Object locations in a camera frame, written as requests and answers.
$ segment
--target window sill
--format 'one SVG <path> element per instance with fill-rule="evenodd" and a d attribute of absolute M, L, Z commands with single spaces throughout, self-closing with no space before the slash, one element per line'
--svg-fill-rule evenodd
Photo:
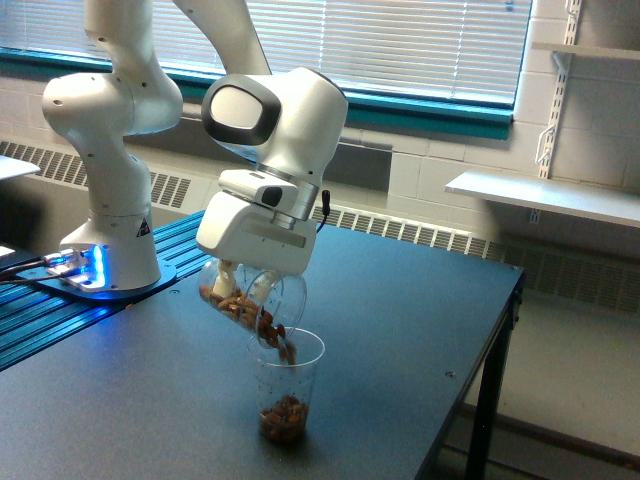
<path fill-rule="evenodd" d="M 72 72 L 111 71 L 104 60 L 0 47 L 5 74 L 36 76 L 43 80 Z M 185 98 L 199 102 L 219 75 L 165 68 L 179 85 Z M 345 92 L 349 100 L 347 122 L 370 129 L 407 130 L 414 133 L 443 132 L 506 140 L 513 112 L 511 109 L 458 105 L 447 102 L 395 98 L 383 95 Z"/>

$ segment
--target window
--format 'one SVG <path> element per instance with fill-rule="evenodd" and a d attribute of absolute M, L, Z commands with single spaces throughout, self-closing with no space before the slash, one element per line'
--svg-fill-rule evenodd
<path fill-rule="evenodd" d="M 248 1 L 274 71 L 320 70 L 347 90 L 456 103 L 514 103 L 531 0 Z M 170 0 L 154 1 L 166 67 L 222 73 Z M 82 0 L 0 2 L 0 46 L 106 58 L 83 31 Z"/>

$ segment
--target wall vent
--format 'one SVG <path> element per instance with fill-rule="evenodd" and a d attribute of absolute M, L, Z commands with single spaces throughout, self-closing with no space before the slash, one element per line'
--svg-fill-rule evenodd
<path fill-rule="evenodd" d="M 316 206 L 312 217 L 322 219 Z M 607 259 L 572 256 L 544 246 L 498 243 L 473 233 L 342 206 L 332 206 L 329 225 L 394 240 L 441 248 L 527 272 L 526 288 L 621 312 L 640 313 L 640 269 Z"/>
<path fill-rule="evenodd" d="M 87 172 L 77 155 L 36 148 L 13 142 L 0 142 L 0 155 L 31 162 L 40 167 L 35 175 L 56 183 L 87 188 Z M 151 203 L 180 209 L 191 179 L 151 172 Z"/>

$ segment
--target black metal table leg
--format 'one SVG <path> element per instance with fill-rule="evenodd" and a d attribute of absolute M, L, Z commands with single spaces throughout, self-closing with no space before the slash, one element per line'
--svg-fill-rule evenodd
<path fill-rule="evenodd" d="M 464 477 L 465 480 L 484 479 L 489 447 L 491 445 L 493 423 L 498 411 L 502 377 L 507 362 L 507 353 L 509 351 L 509 340 L 511 339 L 511 331 L 517 320 L 520 298 L 520 291 L 515 291 L 511 297 L 511 305 L 506 312 L 507 318 L 505 318 L 500 332 L 484 362 L 478 405 L 473 423 L 471 446 L 469 447 L 469 457 L 467 459 L 467 468 Z"/>

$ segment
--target white shelf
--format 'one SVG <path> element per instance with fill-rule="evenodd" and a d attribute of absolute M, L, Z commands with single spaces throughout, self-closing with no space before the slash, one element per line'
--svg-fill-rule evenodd
<path fill-rule="evenodd" d="M 445 190 L 520 207 L 640 227 L 640 196 L 618 190 L 473 170 L 449 182 Z"/>
<path fill-rule="evenodd" d="M 28 175 L 39 171 L 40 169 L 33 163 L 23 162 L 22 160 L 16 160 L 14 158 L 0 155 L 0 180 Z"/>
<path fill-rule="evenodd" d="M 531 45 L 537 50 L 551 50 L 553 52 L 571 53 L 581 57 L 610 58 L 617 60 L 640 60 L 640 51 L 623 50 L 620 48 L 582 47 L 580 45 L 564 45 L 562 43 L 533 42 Z"/>

